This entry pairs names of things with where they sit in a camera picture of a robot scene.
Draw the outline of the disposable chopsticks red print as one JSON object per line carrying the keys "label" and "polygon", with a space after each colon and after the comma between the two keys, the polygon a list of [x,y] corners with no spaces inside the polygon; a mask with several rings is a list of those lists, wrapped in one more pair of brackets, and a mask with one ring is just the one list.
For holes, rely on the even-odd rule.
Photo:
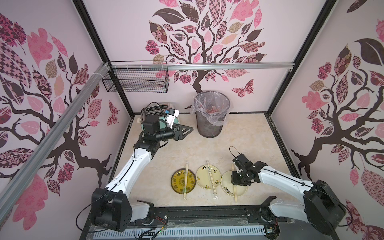
{"label": "disposable chopsticks red print", "polygon": [[237,188],[236,188],[236,185],[232,182],[233,180],[233,173],[235,172],[235,164],[232,164],[232,177],[231,177],[231,183],[233,185],[233,189],[234,189],[234,198],[235,198],[235,203],[237,204],[238,203],[238,198],[237,198]]}

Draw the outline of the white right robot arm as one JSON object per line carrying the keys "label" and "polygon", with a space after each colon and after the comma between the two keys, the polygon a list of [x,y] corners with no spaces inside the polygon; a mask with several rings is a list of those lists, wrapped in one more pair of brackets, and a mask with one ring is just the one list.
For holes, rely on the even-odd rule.
{"label": "white right robot arm", "polygon": [[268,197],[261,205],[259,214],[266,222],[277,218],[289,218],[309,223],[323,235],[337,238],[336,228],[347,213],[331,187],[324,181],[305,181],[284,174],[268,164],[252,163],[244,154],[234,157],[235,170],[231,182],[235,186],[250,186],[253,183],[275,187],[292,197],[295,202]]}

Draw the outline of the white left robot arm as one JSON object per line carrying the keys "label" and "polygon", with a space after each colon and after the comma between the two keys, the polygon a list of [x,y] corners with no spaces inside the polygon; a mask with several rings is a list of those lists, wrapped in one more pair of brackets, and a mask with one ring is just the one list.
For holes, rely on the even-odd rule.
{"label": "white left robot arm", "polygon": [[94,190],[91,203],[92,225],[123,232],[132,222],[151,219],[153,204],[143,201],[131,204],[129,196],[140,174],[161,147],[161,142],[181,141],[194,130],[176,124],[174,119],[172,115],[167,115],[165,119],[146,117],[131,158],[110,183],[103,189]]}

